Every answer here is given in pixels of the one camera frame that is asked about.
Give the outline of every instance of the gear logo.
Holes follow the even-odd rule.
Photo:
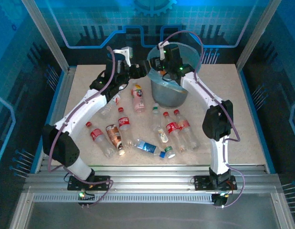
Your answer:
[[[134,0],[134,9],[144,16],[154,15],[160,16],[166,13],[168,9],[172,9],[172,5],[176,4],[176,0]]]
[[[0,0],[0,7],[11,22],[16,22],[22,18],[21,0]]]

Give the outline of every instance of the brown bottle label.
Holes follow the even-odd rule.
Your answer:
[[[116,149],[122,148],[122,140],[119,130],[116,125],[109,125],[106,127],[106,131],[108,134],[109,139],[111,140],[112,144],[116,147]]]

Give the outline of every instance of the white robotic arm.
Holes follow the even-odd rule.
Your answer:
[[[107,104],[106,97],[104,95],[99,95],[86,102],[87,98],[93,96],[97,92],[98,91],[95,89],[88,90],[82,100],[65,117],[54,124],[56,129],[59,130],[72,111],[82,102],[85,102],[85,104],[71,116],[71,119],[62,131],[63,133],[68,133],[72,139],[76,139],[82,127],[85,126],[85,124],[98,110]],[[82,180],[86,180],[91,173],[91,168],[82,161],[80,156],[78,156],[74,163],[68,166],[67,169],[73,174],[76,174]]]
[[[197,80],[204,86],[206,90],[208,90],[213,96],[216,98],[217,101],[222,101],[221,98],[216,96],[201,80],[198,76]],[[209,94],[202,89],[196,83],[194,79],[194,73],[190,72],[185,74],[184,77],[181,78],[181,87],[187,90],[190,94],[195,96],[200,104],[203,106],[203,109],[207,111],[211,106],[217,106],[218,104],[214,101],[213,98],[209,96]],[[223,174],[228,171],[228,167],[226,166],[223,158],[223,142],[224,139],[228,138],[228,136],[221,137],[219,141],[215,141],[214,139],[210,139],[211,143],[211,170],[216,174]],[[225,144],[225,150],[228,152],[228,142]],[[225,154],[225,161],[228,162],[227,153]]]

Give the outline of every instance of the plastic bottle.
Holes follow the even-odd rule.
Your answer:
[[[131,94],[132,94],[132,104],[133,104],[133,108],[135,112],[140,113],[145,111],[142,88],[140,85],[138,85],[136,81],[133,81],[132,83]]]
[[[137,139],[135,145],[138,149],[152,153],[154,156],[159,156],[161,158],[165,157],[165,152],[161,151],[159,147],[147,143],[143,140]]]
[[[110,110],[113,107],[116,107],[121,100],[121,92],[118,92],[105,106],[103,106],[100,110],[98,110],[97,115],[101,119],[107,119],[110,117]]]
[[[166,120],[166,129],[172,141],[176,144],[178,152],[187,150],[186,143],[182,136],[179,135],[180,129],[178,124],[169,116],[168,112],[164,112],[163,116]]]
[[[119,129],[122,134],[122,140],[124,143],[124,146],[127,148],[130,148],[131,146],[134,146],[134,140],[132,136],[132,130],[129,122],[129,118],[124,113],[124,109],[122,107],[119,107]]]
[[[184,139],[187,145],[191,149],[197,149],[199,146],[199,143],[189,122],[183,115],[180,114],[179,110],[174,110],[174,114],[177,117],[178,126],[181,130],[181,133],[184,136]]]
[[[103,134],[103,132],[92,125],[91,122],[86,123],[86,127],[89,128],[90,136],[92,137],[93,141],[101,148],[101,151],[105,154],[106,157],[112,157],[117,151],[110,144]]]
[[[164,149],[165,154],[168,158],[175,156],[175,152],[171,146],[171,141],[164,127],[161,125],[161,116],[159,113],[159,104],[153,105],[153,115],[152,115],[152,131],[155,133],[156,138],[160,146]]]
[[[119,152],[119,155],[122,156],[125,154],[124,147],[122,145],[121,135],[116,125],[109,125],[106,127],[106,131],[108,134],[109,139],[111,140],[112,144],[116,147]]]

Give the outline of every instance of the pink drink bottle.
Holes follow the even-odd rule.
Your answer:
[[[132,94],[132,104],[135,112],[141,113],[145,111],[145,106],[143,102],[142,88],[136,81],[132,84],[131,89]]]

